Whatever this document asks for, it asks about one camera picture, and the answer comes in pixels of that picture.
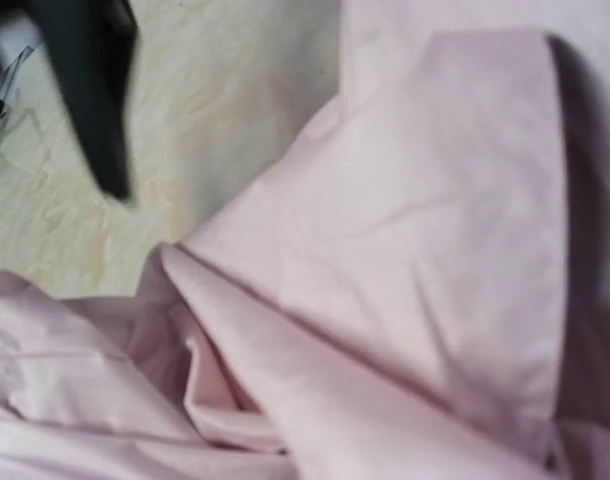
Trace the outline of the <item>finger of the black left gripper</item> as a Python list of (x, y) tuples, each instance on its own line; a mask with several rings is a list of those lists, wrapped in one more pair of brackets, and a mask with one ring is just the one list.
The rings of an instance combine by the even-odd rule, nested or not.
[(96, 185), (131, 198), (124, 111), (138, 25), (127, 1), (27, 1)]

